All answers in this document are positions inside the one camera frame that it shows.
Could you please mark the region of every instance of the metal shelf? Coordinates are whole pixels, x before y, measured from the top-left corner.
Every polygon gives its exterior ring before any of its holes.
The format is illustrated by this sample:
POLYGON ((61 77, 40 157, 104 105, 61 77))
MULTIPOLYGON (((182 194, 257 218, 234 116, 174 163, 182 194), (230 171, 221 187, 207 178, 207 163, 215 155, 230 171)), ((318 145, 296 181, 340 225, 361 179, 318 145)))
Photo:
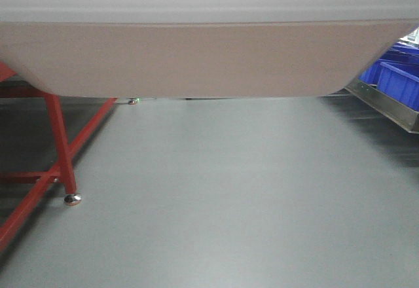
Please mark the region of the metal shelf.
POLYGON ((345 89, 409 133, 419 133, 418 111, 403 105, 359 79, 353 80, 345 89))

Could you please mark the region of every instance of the gray floor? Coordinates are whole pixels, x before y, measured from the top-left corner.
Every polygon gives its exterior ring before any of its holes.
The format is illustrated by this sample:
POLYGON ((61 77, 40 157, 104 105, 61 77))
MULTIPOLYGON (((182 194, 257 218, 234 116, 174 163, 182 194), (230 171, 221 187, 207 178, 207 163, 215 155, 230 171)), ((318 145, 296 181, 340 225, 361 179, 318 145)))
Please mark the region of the gray floor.
POLYGON ((417 288, 419 141, 352 96, 118 105, 0 287, 417 288))

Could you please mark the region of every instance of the metal leveling foot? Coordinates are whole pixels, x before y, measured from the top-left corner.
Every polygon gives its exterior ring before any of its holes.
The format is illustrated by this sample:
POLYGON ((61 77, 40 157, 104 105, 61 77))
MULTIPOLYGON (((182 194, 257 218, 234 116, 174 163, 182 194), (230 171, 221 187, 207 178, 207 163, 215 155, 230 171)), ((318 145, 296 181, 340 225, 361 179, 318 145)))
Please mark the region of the metal leveling foot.
POLYGON ((64 204, 67 206, 74 206, 81 202, 81 195, 79 193, 76 194, 68 194, 64 198, 64 204))

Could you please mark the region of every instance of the red crossbar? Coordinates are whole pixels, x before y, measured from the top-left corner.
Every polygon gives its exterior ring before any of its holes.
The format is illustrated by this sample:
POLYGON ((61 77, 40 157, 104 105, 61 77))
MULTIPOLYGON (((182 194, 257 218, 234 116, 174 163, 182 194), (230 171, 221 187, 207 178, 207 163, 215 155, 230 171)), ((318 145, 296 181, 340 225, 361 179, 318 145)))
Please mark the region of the red crossbar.
POLYGON ((16 73, 10 69, 7 65, 0 62, 0 82, 8 79, 9 77, 12 77, 16 73))
POLYGON ((13 239, 52 182, 62 183, 68 194, 76 193, 77 186, 71 160, 117 100, 109 98, 69 144, 58 96, 44 93, 33 87, 0 88, 0 98, 13 97, 43 97, 45 99, 58 159, 48 171, 0 173, 0 183, 33 183, 24 199, 0 226, 0 251, 4 250, 13 239))

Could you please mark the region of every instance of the blue storage crate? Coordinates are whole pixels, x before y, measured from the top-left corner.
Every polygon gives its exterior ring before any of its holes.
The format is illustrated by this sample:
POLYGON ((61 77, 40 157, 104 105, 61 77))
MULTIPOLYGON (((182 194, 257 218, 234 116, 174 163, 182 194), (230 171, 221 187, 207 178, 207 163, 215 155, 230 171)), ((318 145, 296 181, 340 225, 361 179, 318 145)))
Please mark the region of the blue storage crate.
POLYGON ((402 52, 392 53, 386 52, 381 56, 380 59, 375 61, 372 66, 365 70, 360 76, 359 79, 367 84, 377 84, 378 78, 380 77, 381 72, 381 62, 391 61, 391 62, 408 62, 410 55, 404 54, 402 52))
POLYGON ((419 64, 419 54, 409 55, 409 63, 410 64, 419 64))
POLYGON ((394 44, 392 48, 407 54, 419 54, 419 48, 413 46, 394 44))
POLYGON ((419 110, 419 65, 381 62, 377 89, 419 110))

